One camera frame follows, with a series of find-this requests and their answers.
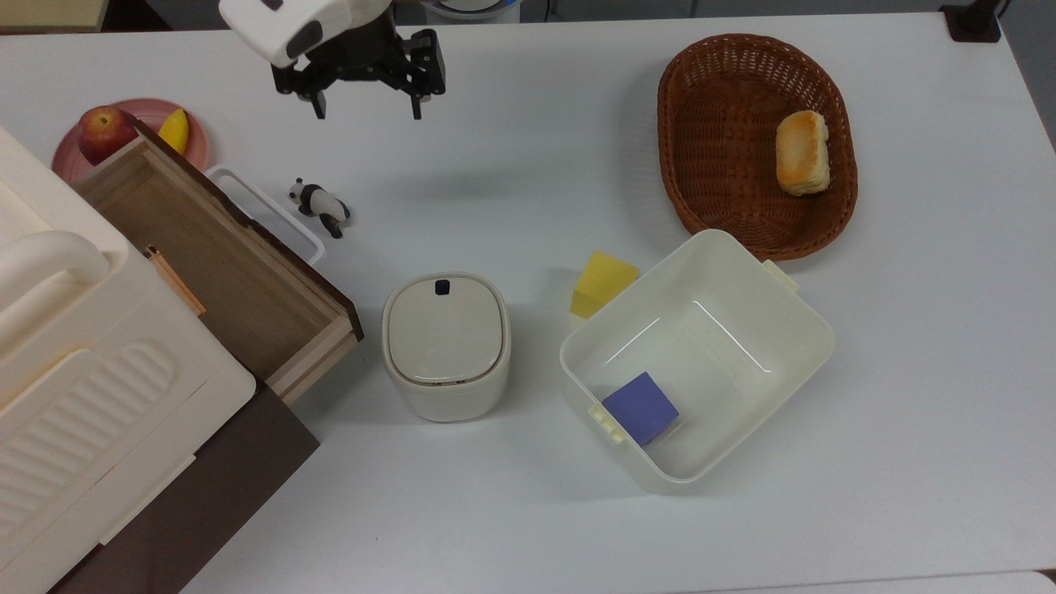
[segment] wicker basket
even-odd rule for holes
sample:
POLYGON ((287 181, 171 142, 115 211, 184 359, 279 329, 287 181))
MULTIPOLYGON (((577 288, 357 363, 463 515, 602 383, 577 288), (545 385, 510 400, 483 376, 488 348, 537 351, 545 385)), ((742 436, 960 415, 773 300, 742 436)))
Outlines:
POLYGON ((792 45, 758 35, 709 37, 667 66, 658 99, 660 168, 690 233, 723 229, 759 259, 813 254, 843 231, 857 166, 840 90, 792 45), (812 109, 829 128, 829 189, 777 184, 774 141, 789 114, 812 109))

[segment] yellow banana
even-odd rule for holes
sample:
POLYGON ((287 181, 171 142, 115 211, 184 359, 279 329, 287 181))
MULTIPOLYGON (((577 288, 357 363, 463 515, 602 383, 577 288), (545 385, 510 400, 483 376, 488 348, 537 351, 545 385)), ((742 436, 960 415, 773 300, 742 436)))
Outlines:
POLYGON ((187 136, 190 135, 187 113, 182 109, 172 112, 169 117, 165 118, 165 124, 162 124, 162 129, 157 131, 157 135, 163 141, 169 143, 169 146, 176 149, 176 152, 183 154, 187 150, 187 136))

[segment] floor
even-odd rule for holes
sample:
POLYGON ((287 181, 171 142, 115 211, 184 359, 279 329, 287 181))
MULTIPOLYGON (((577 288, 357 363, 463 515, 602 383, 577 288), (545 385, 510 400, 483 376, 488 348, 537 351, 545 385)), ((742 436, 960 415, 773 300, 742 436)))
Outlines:
MULTIPOLYGON (((216 0, 146 0, 175 30, 223 29, 216 0)), ((693 0, 524 0, 522 22, 690 18, 693 0)), ((697 0, 697 18, 767 15, 931 12, 968 0, 697 0)), ((399 24, 426 22, 425 8, 400 4, 399 24)), ((1001 26, 1041 120, 1056 145, 1056 1, 1010 0, 1001 26)))

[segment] apple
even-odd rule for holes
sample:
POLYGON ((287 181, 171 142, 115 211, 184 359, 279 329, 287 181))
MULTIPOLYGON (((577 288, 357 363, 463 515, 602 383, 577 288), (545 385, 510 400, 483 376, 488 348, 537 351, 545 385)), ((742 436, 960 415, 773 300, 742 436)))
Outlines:
POLYGON ((134 120, 135 116, 113 106, 92 108, 77 123, 77 148, 89 163, 98 165, 139 135, 134 120))

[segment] panda figurine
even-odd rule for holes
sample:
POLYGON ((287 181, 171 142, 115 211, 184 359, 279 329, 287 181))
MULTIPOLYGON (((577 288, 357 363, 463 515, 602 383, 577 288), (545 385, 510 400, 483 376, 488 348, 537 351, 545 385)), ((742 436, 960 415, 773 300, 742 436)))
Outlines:
POLYGON ((334 194, 316 184, 305 185, 304 180, 300 178, 289 188, 289 199, 300 203, 297 209, 301 215, 318 216, 323 226, 335 239, 341 237, 341 223, 352 217, 348 207, 334 194))

